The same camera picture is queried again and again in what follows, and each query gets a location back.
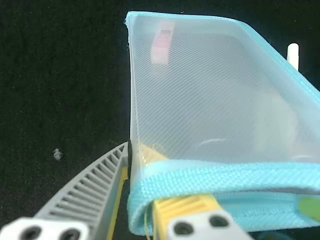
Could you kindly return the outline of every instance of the light blue zipper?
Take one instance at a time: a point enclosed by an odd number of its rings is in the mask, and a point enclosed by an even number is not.
[[[304,194],[276,192],[233,192],[215,195],[222,208],[247,232],[257,229],[318,226],[319,222],[299,211],[299,200],[306,196],[310,197]]]

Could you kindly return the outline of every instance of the screw hole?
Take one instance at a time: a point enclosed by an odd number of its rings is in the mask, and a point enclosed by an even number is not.
[[[209,219],[209,222],[212,227],[223,228],[229,225],[228,221],[222,216],[212,216]]]
[[[21,234],[21,240],[35,240],[39,237],[41,233],[41,228],[38,226],[32,226],[24,230]]]
[[[80,232],[77,229],[68,229],[60,237],[60,240],[78,240]]]
[[[177,235],[190,235],[194,232],[194,229],[189,223],[178,222],[174,226],[174,232]]]

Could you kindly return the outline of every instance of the green object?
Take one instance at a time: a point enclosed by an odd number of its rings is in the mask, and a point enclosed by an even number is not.
[[[320,222],[320,198],[303,197],[299,202],[299,210],[304,215]]]

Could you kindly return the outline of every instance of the yellow plastic part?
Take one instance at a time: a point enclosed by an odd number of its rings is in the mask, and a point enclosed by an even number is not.
[[[218,209],[222,208],[211,194],[158,199],[152,205],[153,229],[156,226],[159,240],[165,240],[167,226],[172,218]]]
[[[145,165],[153,163],[153,162],[168,159],[166,156],[157,152],[154,149],[154,146],[152,148],[150,148],[144,144],[141,144],[140,146],[141,146],[141,152],[142,152],[140,162],[141,162],[142,166],[145,166]]]
[[[125,180],[128,179],[128,167],[125,166],[122,168],[121,172],[121,180],[118,186],[118,190],[116,193],[115,197],[115,203],[113,206],[113,211],[112,211],[112,216],[110,219],[110,225],[108,229],[108,233],[106,236],[106,240],[112,240],[114,236],[114,231],[115,231],[115,226],[116,226],[116,220],[117,220],[117,215],[118,215],[118,209],[119,209],[119,204],[120,204],[120,198],[121,198],[121,193],[122,193],[122,188],[124,186]]]

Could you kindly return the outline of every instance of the transparent mesh pouch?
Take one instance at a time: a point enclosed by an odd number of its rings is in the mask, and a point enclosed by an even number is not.
[[[141,234],[156,198],[319,193],[320,94],[257,32],[228,18],[153,12],[129,12],[126,25],[132,232]],[[276,228],[250,220],[250,231]]]

